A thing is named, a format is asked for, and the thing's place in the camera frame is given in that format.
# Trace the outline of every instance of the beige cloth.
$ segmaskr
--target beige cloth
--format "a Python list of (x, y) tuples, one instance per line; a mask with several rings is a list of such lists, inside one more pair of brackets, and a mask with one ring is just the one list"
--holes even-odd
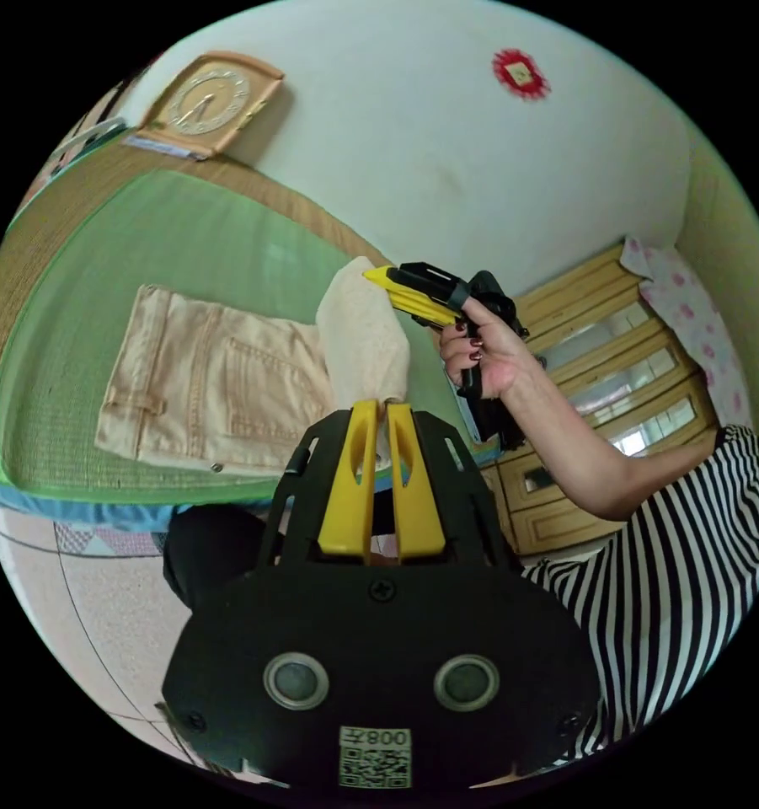
[[(282, 474), (334, 410), (407, 393), (409, 343), (368, 259), (339, 271), (316, 325), (141, 287), (99, 412), (100, 449), (158, 466)], [(384, 432), (377, 467), (390, 463)]]

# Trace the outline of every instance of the black and white stripes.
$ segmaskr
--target black and white stripes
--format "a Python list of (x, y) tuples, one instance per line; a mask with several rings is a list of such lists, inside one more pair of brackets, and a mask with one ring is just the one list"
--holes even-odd
[(723, 428), (713, 455), (596, 556), (523, 575), (567, 607), (596, 656), (601, 704), (568, 759), (635, 732), (713, 665), (759, 591), (759, 436)]

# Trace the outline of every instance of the pants pocket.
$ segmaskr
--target pants pocket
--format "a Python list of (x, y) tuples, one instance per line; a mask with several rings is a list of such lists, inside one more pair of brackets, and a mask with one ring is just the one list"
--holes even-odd
[(299, 364), (230, 337), (225, 346), (227, 434), (297, 444), (325, 414), (324, 396)]

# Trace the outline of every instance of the wooden cabinet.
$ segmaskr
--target wooden cabinet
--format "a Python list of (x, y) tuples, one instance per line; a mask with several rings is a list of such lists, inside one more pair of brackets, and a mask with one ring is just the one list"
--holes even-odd
[[(627, 455), (704, 437), (716, 423), (703, 375), (641, 300), (621, 247), (516, 301), (528, 346), (585, 420)], [(499, 462), (510, 540), (522, 555), (583, 544), (620, 524), (583, 512), (526, 444)]]

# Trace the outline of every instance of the glass panel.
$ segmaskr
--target glass panel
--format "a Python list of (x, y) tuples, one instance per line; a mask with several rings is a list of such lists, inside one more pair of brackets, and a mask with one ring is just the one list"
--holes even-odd
[(632, 427), (629, 431), (611, 439), (624, 455), (637, 455), (647, 447), (662, 441), (672, 433), (690, 424), (697, 414), (694, 412), (690, 399), (683, 399), (673, 404), (668, 410), (644, 421), (643, 424)]
[(569, 402), (581, 415), (594, 413), (594, 426), (603, 424), (628, 412), (631, 406), (629, 394), (672, 371), (675, 365), (671, 352), (667, 348), (660, 349), (632, 367), (611, 373), (591, 388), (571, 396)]
[(561, 368), (568, 362), (605, 346), (610, 340), (625, 335), (645, 323), (649, 317), (648, 309), (640, 301), (635, 301), (599, 323), (574, 332), (570, 337), (542, 352), (548, 362), (548, 370), (555, 371), (556, 368)]

